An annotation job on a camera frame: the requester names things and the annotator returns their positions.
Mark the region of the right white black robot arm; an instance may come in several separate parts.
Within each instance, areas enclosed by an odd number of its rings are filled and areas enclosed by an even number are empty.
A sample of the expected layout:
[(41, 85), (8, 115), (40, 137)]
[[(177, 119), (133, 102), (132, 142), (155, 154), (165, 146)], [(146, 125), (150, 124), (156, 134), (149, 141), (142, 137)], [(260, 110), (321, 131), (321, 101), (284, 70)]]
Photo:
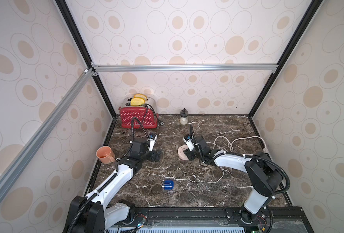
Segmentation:
[(202, 136), (195, 135), (192, 125), (189, 126), (189, 134), (184, 136), (183, 141), (188, 147), (184, 154), (190, 161), (198, 158), (202, 164), (227, 167), (248, 175), (252, 190), (239, 213), (246, 224), (252, 223), (261, 208), (274, 196), (287, 192), (291, 186), (286, 171), (270, 160), (266, 152), (238, 154), (218, 148), (212, 149)]

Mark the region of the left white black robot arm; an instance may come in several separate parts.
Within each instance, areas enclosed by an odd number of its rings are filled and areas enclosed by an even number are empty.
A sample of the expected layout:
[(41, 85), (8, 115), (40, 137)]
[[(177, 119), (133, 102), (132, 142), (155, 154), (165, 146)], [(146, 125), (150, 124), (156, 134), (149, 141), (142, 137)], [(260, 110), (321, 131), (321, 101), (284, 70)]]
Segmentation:
[(104, 233), (121, 222), (130, 225), (138, 215), (135, 205), (121, 200), (112, 207), (110, 201), (142, 168), (144, 161), (158, 162), (162, 151), (155, 150), (156, 134), (136, 138), (131, 129), (130, 147), (122, 158), (115, 160), (116, 169), (96, 189), (86, 196), (76, 196), (70, 204), (64, 233)]

